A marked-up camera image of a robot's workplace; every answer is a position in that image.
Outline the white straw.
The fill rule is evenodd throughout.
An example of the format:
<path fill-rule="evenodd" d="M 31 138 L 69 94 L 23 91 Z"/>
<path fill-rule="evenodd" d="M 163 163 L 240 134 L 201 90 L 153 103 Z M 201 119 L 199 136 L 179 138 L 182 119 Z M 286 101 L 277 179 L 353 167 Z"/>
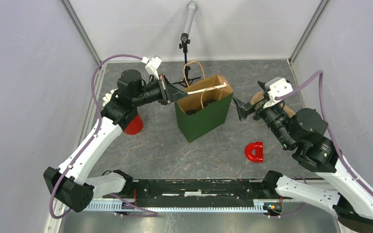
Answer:
<path fill-rule="evenodd" d="M 189 91 L 189 92 L 187 92 L 187 94 L 192 95 L 192 94 L 197 94 L 197 93 L 201 93 L 201 92 L 204 92 L 204 91 L 209 91 L 209 90 L 214 90 L 214 89 L 222 89 L 222 88 L 225 88 L 226 86 L 227 86 L 227 83 L 224 82 L 223 84 L 220 84 L 220 85 L 211 86 L 211 87 L 207 87 L 207 88 L 202 88 L 202 89 L 195 90 L 195 91 Z"/>

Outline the green brown paper bag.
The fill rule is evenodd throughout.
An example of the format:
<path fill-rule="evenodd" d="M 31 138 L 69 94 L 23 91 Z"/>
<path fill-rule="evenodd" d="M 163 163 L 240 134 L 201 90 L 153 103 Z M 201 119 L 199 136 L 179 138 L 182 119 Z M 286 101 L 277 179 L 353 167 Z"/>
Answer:
<path fill-rule="evenodd" d="M 214 89 L 188 95 L 175 102 L 175 114 L 178 128 L 189 143 L 225 123 L 234 93 L 229 82 L 220 74 L 215 74 L 210 77 L 206 76 L 200 62 L 191 61 L 184 66 L 186 67 L 193 63 L 197 63 L 200 66 L 203 77 L 200 81 L 186 87 L 184 89 L 185 92 L 220 85 L 224 82 L 227 83 L 227 86 L 222 89 Z M 203 102 L 208 99 L 215 99 L 217 101 L 204 108 Z M 199 111 L 191 116 L 187 116 L 185 111 L 191 109 L 197 109 Z"/>

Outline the black plastic cup lid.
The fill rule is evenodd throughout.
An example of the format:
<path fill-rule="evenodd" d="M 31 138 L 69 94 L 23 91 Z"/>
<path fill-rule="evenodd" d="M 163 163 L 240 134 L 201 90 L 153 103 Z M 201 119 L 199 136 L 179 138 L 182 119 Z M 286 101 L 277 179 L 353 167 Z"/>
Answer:
<path fill-rule="evenodd" d="M 212 103 L 214 103 L 214 102 L 216 102 L 217 100 L 215 100 L 215 99 L 208 99 L 208 100 L 206 100 L 206 101 L 204 101 L 203 102 L 203 107 L 205 108 L 205 107 L 207 107 L 208 105 L 210 105 L 210 104 L 212 104 Z"/>

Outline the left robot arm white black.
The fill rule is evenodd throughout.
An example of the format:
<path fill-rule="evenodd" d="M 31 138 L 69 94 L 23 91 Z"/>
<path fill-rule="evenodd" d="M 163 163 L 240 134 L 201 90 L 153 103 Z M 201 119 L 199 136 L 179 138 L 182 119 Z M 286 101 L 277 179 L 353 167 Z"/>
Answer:
<path fill-rule="evenodd" d="M 110 193 L 117 193 L 122 198 L 132 194 L 133 184 L 121 171 L 94 178 L 88 175 L 108 146 L 138 119 L 139 106 L 155 101 L 167 105 L 188 96 L 163 74 L 152 74 L 150 78 L 146 82 L 135 69 L 122 72 L 117 90 L 98 113 L 98 120 L 89 135 L 58 168 L 45 170 L 43 177 L 52 199 L 78 213 L 93 199 Z"/>

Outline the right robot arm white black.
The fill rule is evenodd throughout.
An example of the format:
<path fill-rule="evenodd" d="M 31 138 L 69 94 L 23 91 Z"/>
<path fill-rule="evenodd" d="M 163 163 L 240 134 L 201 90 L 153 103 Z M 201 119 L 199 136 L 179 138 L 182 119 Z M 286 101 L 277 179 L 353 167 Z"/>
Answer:
<path fill-rule="evenodd" d="M 297 112 L 280 101 L 270 104 L 272 83 L 258 82 L 261 92 L 248 103 L 233 97 L 239 119 L 263 120 L 292 158 L 303 168 L 328 181 L 333 190 L 307 185 L 270 170 L 261 183 L 267 198 L 297 199 L 325 210 L 340 224 L 358 233 L 373 233 L 373 188 L 360 180 L 339 149 L 324 134 L 328 123 L 314 109 Z"/>

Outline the brown pulp cup carriers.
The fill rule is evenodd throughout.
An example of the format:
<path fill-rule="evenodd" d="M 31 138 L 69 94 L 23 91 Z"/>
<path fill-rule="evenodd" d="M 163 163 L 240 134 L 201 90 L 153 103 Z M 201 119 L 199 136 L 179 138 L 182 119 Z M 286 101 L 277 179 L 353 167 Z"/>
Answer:
<path fill-rule="evenodd" d="M 257 103 L 257 102 L 259 102 L 259 101 L 261 101 L 263 99 L 264 99 L 263 92 L 257 92 L 252 97 L 252 99 L 250 100 L 250 104 L 253 105 L 253 104 L 255 104 L 255 103 Z M 288 106 L 286 106 L 286 105 L 283 107 L 283 110 L 284 110 L 285 113 L 288 114 L 288 116 L 290 118 L 295 115 L 295 112 L 291 108 L 289 108 Z"/>

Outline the red cup holder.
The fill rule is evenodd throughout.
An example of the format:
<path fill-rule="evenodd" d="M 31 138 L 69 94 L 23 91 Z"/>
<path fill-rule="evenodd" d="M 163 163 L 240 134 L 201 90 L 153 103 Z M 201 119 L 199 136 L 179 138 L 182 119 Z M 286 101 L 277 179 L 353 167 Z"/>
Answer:
<path fill-rule="evenodd" d="M 143 121 L 141 119 L 141 116 L 139 114 L 137 114 L 135 116 L 135 118 L 126 127 L 124 132 L 127 135 L 136 135 L 136 134 L 138 134 L 139 132 L 142 131 L 143 126 L 144 126 L 144 124 L 143 124 Z"/>

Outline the red horseshoe shaped object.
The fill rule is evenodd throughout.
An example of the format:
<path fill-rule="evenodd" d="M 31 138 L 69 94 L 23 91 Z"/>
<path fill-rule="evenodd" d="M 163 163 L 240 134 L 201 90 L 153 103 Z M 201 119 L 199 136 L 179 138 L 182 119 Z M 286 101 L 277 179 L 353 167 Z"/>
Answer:
<path fill-rule="evenodd" d="M 249 143 L 244 150 L 246 158 L 254 163 L 263 163 L 263 143 L 262 142 L 253 142 Z"/>

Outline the black tripod with grey tube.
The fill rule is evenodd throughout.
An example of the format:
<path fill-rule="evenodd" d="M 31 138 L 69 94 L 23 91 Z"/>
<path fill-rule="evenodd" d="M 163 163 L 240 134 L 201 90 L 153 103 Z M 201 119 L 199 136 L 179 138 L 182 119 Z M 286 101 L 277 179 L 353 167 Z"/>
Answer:
<path fill-rule="evenodd" d="M 190 44 L 189 35 L 190 35 L 191 27 L 192 27 L 192 22 L 193 22 L 193 19 L 194 19 L 194 16 L 195 16 L 195 13 L 197 12 L 197 10 L 198 10 L 197 1 L 196 0 L 190 0 L 189 3 L 186 6 L 186 17 L 185 17 L 182 33 L 181 33 L 181 36 L 180 36 L 181 42 L 179 43 L 179 49 L 181 49 L 183 51 L 183 54 L 184 54 L 185 65 L 188 63 L 187 53 L 188 53 L 188 45 Z M 183 71 L 183 74 L 185 75 L 183 80 L 175 82 L 173 84 L 179 84 L 183 87 L 188 87 L 195 80 L 200 78 L 200 77 L 196 77 L 196 78 L 190 79 L 188 77 L 189 71 L 190 71 L 190 66 L 187 65 L 184 68 L 184 71 Z"/>

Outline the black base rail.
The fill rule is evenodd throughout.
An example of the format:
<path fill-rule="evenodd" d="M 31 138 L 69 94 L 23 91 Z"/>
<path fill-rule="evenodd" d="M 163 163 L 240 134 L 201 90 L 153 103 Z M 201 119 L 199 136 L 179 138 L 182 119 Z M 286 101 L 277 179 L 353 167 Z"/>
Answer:
<path fill-rule="evenodd" d="M 260 179 L 138 179 L 118 195 L 139 207 L 250 207 L 254 200 L 278 200 Z"/>

